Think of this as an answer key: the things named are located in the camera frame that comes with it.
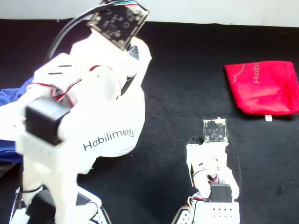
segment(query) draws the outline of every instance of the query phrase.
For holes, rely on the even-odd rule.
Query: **white robot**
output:
[[[199,191],[188,197],[172,224],[239,224],[239,187],[227,167],[226,120],[203,120],[204,141],[192,137],[186,145],[192,186]]]
[[[77,185],[77,175],[87,174],[99,156],[122,156],[137,144],[151,55],[134,36],[148,12],[134,1],[90,12],[91,35],[70,54],[51,59],[51,52],[15,104],[24,172],[10,224],[110,223],[101,200]]]

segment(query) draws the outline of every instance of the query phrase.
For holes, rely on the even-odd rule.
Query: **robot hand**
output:
[[[204,141],[192,137],[186,145],[192,186],[198,192],[188,197],[172,224],[239,224],[239,187],[227,167],[226,120],[203,120]]]

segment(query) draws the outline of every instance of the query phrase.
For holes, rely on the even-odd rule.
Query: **blue fabric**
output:
[[[20,88],[3,89],[0,91],[0,106],[17,101],[25,92],[26,87],[32,82],[33,77],[27,80]],[[15,152],[14,141],[0,140],[0,162],[16,164],[22,161],[22,156]]]

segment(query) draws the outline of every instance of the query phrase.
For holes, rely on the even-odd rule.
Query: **black carpet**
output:
[[[65,21],[0,21],[0,88],[32,76]],[[81,24],[60,52],[88,35]],[[202,119],[228,119],[240,152],[242,224],[297,224],[299,219],[298,118],[266,123],[234,105],[223,71],[230,63],[292,61],[299,71],[299,29],[147,23],[140,31],[153,60],[143,83],[146,121],[136,149],[99,158],[79,185],[103,199],[114,224],[170,224],[191,187],[185,144],[201,135]],[[228,164],[238,179],[232,145]],[[7,223],[18,167],[0,179],[0,220]]]

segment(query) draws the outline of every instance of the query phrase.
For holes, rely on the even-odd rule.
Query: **red pouch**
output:
[[[299,112],[299,86],[291,62],[267,61],[225,65],[237,106],[248,114]]]

